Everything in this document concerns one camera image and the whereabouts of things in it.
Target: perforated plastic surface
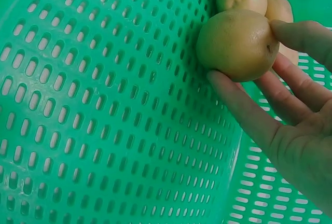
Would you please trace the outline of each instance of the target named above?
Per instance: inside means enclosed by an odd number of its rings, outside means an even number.
[[[195,60],[213,6],[0,2],[0,223],[327,223],[246,137],[238,156]]]

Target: hand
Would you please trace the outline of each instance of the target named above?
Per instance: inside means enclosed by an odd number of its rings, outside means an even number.
[[[273,21],[271,26],[284,45],[308,53],[332,72],[331,31],[315,22]],[[224,74],[212,71],[207,77],[281,175],[332,218],[332,92],[281,54],[273,69],[294,94],[272,72],[255,84],[287,125],[262,110]]]

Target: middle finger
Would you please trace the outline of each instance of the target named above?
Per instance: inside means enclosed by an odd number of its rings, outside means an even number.
[[[312,111],[281,83],[271,72],[267,72],[255,84],[262,91],[275,113],[287,124],[297,125],[312,114]]]
[[[310,76],[280,53],[273,65],[273,69],[285,80],[294,95],[312,111],[320,111],[326,102],[332,99],[332,92],[314,82]]]

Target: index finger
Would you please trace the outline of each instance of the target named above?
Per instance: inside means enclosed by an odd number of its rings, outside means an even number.
[[[211,71],[207,78],[242,129],[263,151],[268,152],[282,124],[260,108],[226,75],[218,71]]]
[[[271,21],[277,39],[285,46],[307,53],[332,72],[332,32],[314,21]]]

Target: green plastic basket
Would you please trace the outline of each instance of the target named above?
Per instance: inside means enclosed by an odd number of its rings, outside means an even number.
[[[332,26],[330,0],[290,1]],[[204,78],[194,47],[214,5],[0,0],[1,224],[329,223]]]

